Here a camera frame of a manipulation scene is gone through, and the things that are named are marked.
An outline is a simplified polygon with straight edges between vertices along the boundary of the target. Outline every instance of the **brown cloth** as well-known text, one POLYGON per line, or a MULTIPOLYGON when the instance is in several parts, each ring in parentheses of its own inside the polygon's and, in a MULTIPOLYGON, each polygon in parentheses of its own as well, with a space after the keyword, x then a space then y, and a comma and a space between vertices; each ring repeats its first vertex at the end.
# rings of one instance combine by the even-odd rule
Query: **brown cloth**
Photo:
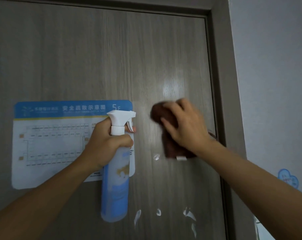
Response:
POLYGON ((184 156, 186 158, 196 157, 196 155, 194 155, 192 152, 177 144, 172 139, 169 132, 163 126, 161 117, 169 121, 171 125, 173 125, 175 128, 178 127, 177 118, 169 109, 163 107, 164 103, 165 102, 154 104, 151 109, 150 117, 154 122, 160 124, 162 127, 163 130, 162 144, 163 144, 165 157, 167 158, 176 158, 177 156, 182 156, 182 157, 184 156))

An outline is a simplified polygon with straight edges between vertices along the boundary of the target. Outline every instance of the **blue header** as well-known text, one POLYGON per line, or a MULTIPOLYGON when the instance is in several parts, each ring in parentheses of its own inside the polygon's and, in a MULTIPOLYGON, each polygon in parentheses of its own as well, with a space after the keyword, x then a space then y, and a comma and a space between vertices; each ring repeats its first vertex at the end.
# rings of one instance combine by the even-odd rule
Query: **blue header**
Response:
POLYGON ((105 116, 115 109, 130 111, 133 107, 129 100, 19 102, 14 106, 14 118, 105 116))

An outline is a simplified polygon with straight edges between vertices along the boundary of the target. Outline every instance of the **cloud-shaped sticker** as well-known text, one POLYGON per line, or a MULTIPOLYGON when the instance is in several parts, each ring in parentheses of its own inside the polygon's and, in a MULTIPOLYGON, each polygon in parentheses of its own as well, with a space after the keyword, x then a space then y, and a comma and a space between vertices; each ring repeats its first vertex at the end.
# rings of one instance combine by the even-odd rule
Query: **cloud-shaped sticker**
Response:
POLYGON ((282 181, 293 186, 296 189, 299 187, 299 180, 294 175, 291 175, 291 173, 287 169, 281 169, 278 172, 277 178, 281 179, 282 181))

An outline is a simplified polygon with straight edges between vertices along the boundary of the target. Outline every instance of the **wood grain texture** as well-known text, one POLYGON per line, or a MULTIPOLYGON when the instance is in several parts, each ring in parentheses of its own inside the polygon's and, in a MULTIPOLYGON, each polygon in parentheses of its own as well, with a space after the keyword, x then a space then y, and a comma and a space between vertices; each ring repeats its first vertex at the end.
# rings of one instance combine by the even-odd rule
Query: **wood grain texture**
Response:
POLYGON ((154 103, 180 97, 215 131, 203 19, 0 1, 0 209, 26 192, 11 187, 16 102, 128 99, 138 128, 128 215, 103 222, 101 182, 83 183, 42 239, 193 239, 185 207, 198 239, 225 239, 219 175, 199 159, 165 159, 149 118, 154 103))

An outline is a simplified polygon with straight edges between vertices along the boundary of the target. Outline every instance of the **hand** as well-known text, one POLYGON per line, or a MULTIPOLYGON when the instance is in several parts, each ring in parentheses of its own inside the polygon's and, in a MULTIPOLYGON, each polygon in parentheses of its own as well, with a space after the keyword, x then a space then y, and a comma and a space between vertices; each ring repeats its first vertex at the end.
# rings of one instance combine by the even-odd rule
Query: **hand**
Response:
POLYGON ((97 123, 88 144, 77 159, 84 161, 92 173, 107 165, 119 147, 133 146, 133 140, 129 135, 111 136, 110 132, 111 119, 109 117, 97 123))
POLYGON ((165 103, 163 106, 170 109, 177 118, 178 128, 175 128, 166 119, 161 118, 173 140, 200 156, 203 149, 208 148, 212 142, 200 111, 186 98, 165 103))

